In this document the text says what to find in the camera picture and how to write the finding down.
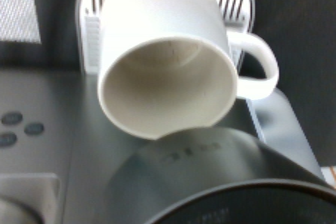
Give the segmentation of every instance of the silver panel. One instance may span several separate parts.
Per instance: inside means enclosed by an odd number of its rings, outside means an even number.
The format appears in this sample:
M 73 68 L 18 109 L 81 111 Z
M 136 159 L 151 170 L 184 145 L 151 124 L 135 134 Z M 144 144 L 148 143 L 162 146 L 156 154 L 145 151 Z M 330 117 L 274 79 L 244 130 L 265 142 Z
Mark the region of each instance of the silver panel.
M 297 121 L 289 101 L 276 90 L 262 100 L 247 101 L 250 115 L 264 143 L 321 178 L 322 172 L 307 139 Z
M 0 148 L 0 194 L 34 207 L 45 224 L 61 223 L 75 133 L 79 79 L 75 73 L 61 74 L 0 71 L 0 116 L 9 111 L 24 115 L 18 125 L 0 124 L 0 132 L 18 136 L 16 144 Z M 24 126 L 34 121 L 43 123 L 45 132 L 28 137 Z
M 99 201 L 106 182 L 147 141 L 124 134 L 105 118 L 96 76 L 1 70 L 0 115 L 9 111 L 21 111 L 24 121 L 13 127 L 0 125 L 0 132 L 18 135 L 16 144 L 0 149 L 0 194 L 28 204 L 46 224 L 103 223 Z M 45 133 L 36 137 L 24 134 L 24 125 L 31 121 L 45 124 Z M 249 109 L 246 102 L 237 100 L 219 126 L 259 134 L 265 143 L 322 177 L 288 100 L 279 92 L 268 99 L 249 102 Z M 15 184 L 12 188 L 12 181 L 25 182 L 30 187 Z M 24 190 L 33 186 L 36 191 Z

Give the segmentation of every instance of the white cup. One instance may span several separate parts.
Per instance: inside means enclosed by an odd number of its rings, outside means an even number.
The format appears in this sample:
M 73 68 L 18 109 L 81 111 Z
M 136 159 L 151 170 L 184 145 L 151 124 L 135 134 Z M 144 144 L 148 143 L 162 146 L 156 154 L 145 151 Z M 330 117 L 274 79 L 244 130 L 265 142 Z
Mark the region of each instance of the white cup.
M 133 136 L 208 127 L 235 97 L 270 95 L 273 52 L 255 35 L 226 32 L 216 0 L 105 0 L 100 23 L 99 102 Z M 255 56 L 265 79 L 238 77 L 228 42 Z

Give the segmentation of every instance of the round button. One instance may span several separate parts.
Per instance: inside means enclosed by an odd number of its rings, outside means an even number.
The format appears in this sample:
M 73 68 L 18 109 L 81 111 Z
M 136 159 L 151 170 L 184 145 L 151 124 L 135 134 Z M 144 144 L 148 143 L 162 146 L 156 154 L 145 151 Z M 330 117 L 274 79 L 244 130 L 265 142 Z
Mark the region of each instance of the round button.
M 1 123 L 4 125 L 15 125 L 22 121 L 22 114 L 19 112 L 6 113 L 1 117 Z
M 45 130 L 43 124 L 36 122 L 36 123 L 27 124 L 24 128 L 24 133 L 27 135 L 39 135 L 42 134 L 43 130 Z
M 0 134 L 0 147 L 6 147 L 15 144 L 18 140 L 16 135 L 12 132 Z

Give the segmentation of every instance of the mug rim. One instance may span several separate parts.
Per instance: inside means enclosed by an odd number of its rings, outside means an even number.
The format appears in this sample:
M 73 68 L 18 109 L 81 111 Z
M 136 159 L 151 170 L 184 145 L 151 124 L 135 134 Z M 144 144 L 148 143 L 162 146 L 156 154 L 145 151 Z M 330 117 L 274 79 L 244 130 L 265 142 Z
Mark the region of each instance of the mug rim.
M 117 59 L 109 64 L 109 66 L 106 66 L 103 68 L 103 70 L 99 71 L 99 77 L 97 77 L 97 79 L 99 79 L 99 81 L 97 81 L 97 99 L 99 99 L 99 104 L 100 104 L 100 107 L 102 107 L 103 114 L 108 117 L 108 119 L 112 122 L 112 124 L 127 134 L 130 134 L 132 136 L 136 136 L 136 137 L 139 137 L 142 139 L 148 139 L 148 140 L 156 140 L 160 137 L 163 137 L 165 135 L 174 133 L 175 131 L 169 132 L 169 133 L 166 133 L 163 135 L 162 134 L 150 134 L 150 133 L 144 133 L 141 131 L 136 131 L 130 127 L 123 125 L 123 123 L 114 117 L 114 115 L 109 112 L 108 107 L 106 107 L 105 95 L 103 95 L 105 86 L 106 86 L 106 82 L 105 81 L 106 81 L 106 78 L 109 76 L 108 74 L 111 74 L 111 70 L 112 70 L 115 64 L 121 61 L 124 56 L 129 55 L 129 53 L 132 51 L 135 51 L 136 49 L 145 47 L 150 44 L 154 44 L 154 43 L 159 43 L 159 42 L 163 42 L 163 41 L 168 41 L 168 40 L 181 40 L 181 41 L 187 40 L 187 41 L 193 41 L 193 42 L 202 43 L 202 45 L 205 45 L 205 47 L 211 49 L 211 51 L 220 57 L 222 61 L 226 63 L 228 70 L 231 71 L 229 75 L 232 77 L 232 86 L 231 86 L 231 94 L 229 94 L 228 103 L 226 103 L 226 105 L 223 105 L 222 110 L 219 111 L 216 117 L 205 124 L 190 126 L 187 128 L 180 129 L 178 131 L 181 131 L 184 129 L 190 129 L 190 128 L 199 128 L 199 127 L 210 127 L 210 126 L 213 126 L 222 120 L 222 118 L 225 117 L 226 113 L 229 112 L 229 109 L 231 109 L 231 107 L 234 105 L 234 101 L 235 101 L 235 98 L 237 98 L 238 74 L 237 74 L 237 69 L 235 69 L 234 63 L 232 63 L 232 59 L 231 59 L 228 53 L 223 51 L 223 49 L 211 41 L 208 41 L 205 38 L 202 38 L 199 36 L 187 35 L 187 34 L 171 34 L 171 35 L 160 36 L 157 38 L 154 37 L 154 38 L 142 41 L 141 43 L 138 43 L 135 46 L 129 47 L 127 51 L 124 51 L 123 54 L 118 55 Z

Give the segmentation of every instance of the mug handle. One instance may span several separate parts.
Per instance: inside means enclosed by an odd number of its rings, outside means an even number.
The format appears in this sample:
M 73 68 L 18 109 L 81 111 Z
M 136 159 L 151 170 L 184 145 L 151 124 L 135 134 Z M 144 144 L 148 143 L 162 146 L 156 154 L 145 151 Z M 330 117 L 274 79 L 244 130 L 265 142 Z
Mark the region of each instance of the mug handle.
M 228 31 L 228 41 L 231 46 L 250 53 L 265 72 L 265 79 L 238 78 L 237 97 L 252 100 L 265 98 L 271 94 L 279 80 L 279 67 L 273 51 L 265 41 L 253 34 Z

